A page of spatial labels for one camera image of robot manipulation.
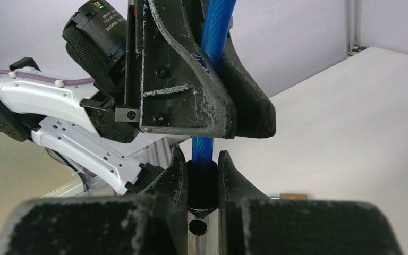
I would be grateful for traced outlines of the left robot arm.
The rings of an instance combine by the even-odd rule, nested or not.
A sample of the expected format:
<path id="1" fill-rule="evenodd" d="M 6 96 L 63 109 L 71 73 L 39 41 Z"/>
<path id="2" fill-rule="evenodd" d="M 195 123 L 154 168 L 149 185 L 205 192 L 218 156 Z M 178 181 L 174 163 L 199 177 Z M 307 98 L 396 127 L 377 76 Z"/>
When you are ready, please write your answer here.
<path id="1" fill-rule="evenodd" d="M 0 70 L 0 131 L 86 169 L 118 194 L 138 193 L 162 169 L 117 145 L 140 133 L 270 138 L 272 102 L 241 63 L 230 35 L 234 1 L 87 1 L 63 29 L 88 74 L 62 79 L 30 57 Z"/>

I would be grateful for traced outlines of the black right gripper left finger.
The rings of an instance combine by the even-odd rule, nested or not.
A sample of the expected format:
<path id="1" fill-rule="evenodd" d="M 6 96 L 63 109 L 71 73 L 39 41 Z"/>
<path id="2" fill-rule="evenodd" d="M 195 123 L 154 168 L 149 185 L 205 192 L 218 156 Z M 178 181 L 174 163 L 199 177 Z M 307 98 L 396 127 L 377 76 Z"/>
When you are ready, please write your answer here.
<path id="1" fill-rule="evenodd" d="M 138 194 L 30 199 L 8 216 L 0 254 L 188 254 L 182 150 Z"/>

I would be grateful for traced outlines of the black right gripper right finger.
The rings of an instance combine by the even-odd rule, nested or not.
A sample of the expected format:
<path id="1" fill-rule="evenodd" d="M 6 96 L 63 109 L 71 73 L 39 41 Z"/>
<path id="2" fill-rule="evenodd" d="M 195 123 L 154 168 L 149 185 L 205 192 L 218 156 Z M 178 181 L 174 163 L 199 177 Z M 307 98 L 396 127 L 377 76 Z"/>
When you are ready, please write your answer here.
<path id="1" fill-rule="evenodd" d="M 361 201 L 272 199 L 218 157 L 220 254 L 402 254 L 386 216 Z"/>

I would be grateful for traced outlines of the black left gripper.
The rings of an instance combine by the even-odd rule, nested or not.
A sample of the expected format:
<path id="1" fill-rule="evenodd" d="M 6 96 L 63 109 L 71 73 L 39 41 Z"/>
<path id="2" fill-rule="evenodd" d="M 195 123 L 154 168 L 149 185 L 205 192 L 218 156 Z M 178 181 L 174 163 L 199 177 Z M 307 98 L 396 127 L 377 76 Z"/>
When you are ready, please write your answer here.
<path id="1" fill-rule="evenodd" d="M 140 122 L 146 133 L 235 136 L 235 105 L 199 47 L 202 25 L 202 1 L 127 2 L 117 28 L 125 53 L 116 122 Z"/>

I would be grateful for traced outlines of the brass padlock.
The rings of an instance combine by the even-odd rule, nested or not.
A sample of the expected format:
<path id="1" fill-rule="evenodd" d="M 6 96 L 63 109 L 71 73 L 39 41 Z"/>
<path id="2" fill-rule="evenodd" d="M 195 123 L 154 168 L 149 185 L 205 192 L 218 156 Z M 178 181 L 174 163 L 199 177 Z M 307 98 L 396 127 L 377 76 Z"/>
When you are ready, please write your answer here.
<path id="1" fill-rule="evenodd" d="M 299 193 L 281 193 L 279 195 L 274 195 L 272 199 L 283 199 L 283 200 L 308 200 L 307 194 Z"/>

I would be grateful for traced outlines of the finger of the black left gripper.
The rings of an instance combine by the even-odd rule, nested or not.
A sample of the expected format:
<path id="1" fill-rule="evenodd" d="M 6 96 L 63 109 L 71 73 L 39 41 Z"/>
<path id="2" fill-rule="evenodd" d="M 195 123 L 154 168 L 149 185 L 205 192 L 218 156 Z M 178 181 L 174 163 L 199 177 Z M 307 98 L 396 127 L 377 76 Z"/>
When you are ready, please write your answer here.
<path id="1" fill-rule="evenodd" d="M 235 135 L 273 137 L 276 134 L 275 106 L 243 66 L 231 38 L 225 43 L 222 82 L 236 109 Z"/>

